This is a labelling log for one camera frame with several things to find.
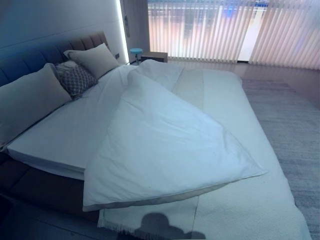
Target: gray pillow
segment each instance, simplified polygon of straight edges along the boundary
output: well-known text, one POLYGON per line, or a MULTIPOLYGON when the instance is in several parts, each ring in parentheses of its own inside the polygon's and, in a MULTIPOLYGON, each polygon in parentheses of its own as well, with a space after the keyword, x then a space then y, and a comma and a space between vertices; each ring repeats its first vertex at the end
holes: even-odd
POLYGON ((60 84, 73 99, 98 83, 87 70, 71 60, 56 65, 55 69, 60 84))
POLYGON ((119 66, 118 61, 104 43, 89 50, 67 50, 63 54, 85 67, 96 79, 119 66))
POLYGON ((0 87, 0 149, 68 101, 49 63, 0 87))

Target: white bed sheet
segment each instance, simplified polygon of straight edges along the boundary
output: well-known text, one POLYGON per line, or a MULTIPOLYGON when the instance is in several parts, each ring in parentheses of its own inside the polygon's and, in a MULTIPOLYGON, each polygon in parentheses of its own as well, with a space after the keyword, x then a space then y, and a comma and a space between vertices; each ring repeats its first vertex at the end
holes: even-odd
POLYGON ((87 161, 104 139, 134 68, 122 65, 102 76, 82 98, 60 107, 9 144, 10 156, 52 174, 83 180, 87 161))

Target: wall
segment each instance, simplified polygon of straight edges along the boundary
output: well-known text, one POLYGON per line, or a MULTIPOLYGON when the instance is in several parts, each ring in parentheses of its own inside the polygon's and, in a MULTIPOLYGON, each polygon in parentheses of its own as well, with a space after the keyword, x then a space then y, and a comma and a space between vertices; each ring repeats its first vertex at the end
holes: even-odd
POLYGON ((104 31, 125 62, 117 0, 0 0, 0 58, 104 31))
POLYGON ((140 48, 144 52, 150 51, 148 0, 121 0, 121 9, 123 22, 125 15, 128 19, 125 39, 129 61, 132 63, 136 58, 130 53, 130 49, 140 48))

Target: blue headboard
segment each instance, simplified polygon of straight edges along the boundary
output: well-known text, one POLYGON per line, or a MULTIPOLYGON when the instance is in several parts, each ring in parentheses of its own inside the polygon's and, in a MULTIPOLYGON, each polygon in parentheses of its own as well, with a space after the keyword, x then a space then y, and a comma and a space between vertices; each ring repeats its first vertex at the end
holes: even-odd
POLYGON ((108 42, 103 31, 95 32, 69 41, 58 42, 29 50, 21 55, 0 60, 0 87, 14 80, 34 73, 46 63, 62 63, 67 60, 64 56, 66 50, 88 50, 108 42))

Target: carpet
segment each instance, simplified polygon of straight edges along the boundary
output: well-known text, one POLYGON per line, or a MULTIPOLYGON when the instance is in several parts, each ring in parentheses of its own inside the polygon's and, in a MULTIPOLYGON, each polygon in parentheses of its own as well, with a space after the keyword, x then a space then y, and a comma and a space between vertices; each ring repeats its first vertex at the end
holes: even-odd
POLYGON ((313 240, 320 239, 320 110, 288 84, 243 79, 313 240))

